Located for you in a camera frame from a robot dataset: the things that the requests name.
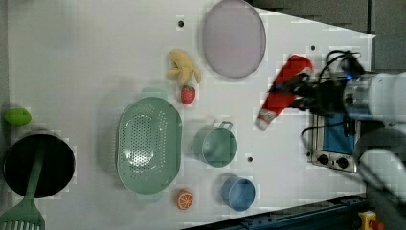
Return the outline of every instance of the black pot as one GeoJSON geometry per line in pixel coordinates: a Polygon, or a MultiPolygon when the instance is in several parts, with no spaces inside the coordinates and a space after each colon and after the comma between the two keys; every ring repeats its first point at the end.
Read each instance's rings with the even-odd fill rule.
{"type": "Polygon", "coordinates": [[[35,198],[57,194],[74,175],[75,155],[71,148],[51,132],[32,133],[15,143],[4,160],[5,180],[21,196],[26,193],[39,142],[45,143],[46,148],[35,198]]]}

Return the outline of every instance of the blue bowl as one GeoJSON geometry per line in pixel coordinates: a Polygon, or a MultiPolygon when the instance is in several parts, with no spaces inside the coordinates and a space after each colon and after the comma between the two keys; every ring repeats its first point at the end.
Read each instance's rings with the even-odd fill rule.
{"type": "Polygon", "coordinates": [[[222,196],[230,208],[237,212],[243,212],[254,202],[255,187],[248,179],[232,176],[224,183],[222,196]]]}

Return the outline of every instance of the green colander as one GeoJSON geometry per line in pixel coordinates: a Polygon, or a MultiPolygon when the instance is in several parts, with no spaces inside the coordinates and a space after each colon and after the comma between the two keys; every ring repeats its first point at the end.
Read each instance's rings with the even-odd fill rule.
{"type": "Polygon", "coordinates": [[[179,172],[182,120],[163,94],[143,90],[119,124],[117,170],[125,186],[141,195],[161,192],[179,172]]]}

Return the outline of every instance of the toy banana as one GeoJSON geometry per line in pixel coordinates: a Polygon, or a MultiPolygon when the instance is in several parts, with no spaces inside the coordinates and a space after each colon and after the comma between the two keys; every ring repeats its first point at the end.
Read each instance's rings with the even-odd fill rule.
{"type": "Polygon", "coordinates": [[[200,71],[193,65],[191,58],[181,50],[172,50],[169,53],[173,69],[169,70],[170,79],[178,79],[178,85],[186,85],[194,76],[197,83],[201,81],[200,71]]]}

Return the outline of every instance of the toy orange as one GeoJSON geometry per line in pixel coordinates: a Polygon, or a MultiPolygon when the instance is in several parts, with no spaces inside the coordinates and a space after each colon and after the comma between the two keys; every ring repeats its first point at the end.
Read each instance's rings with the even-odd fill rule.
{"type": "Polygon", "coordinates": [[[179,209],[186,210],[193,204],[193,194],[187,190],[181,190],[176,196],[176,205],[179,209]]]}

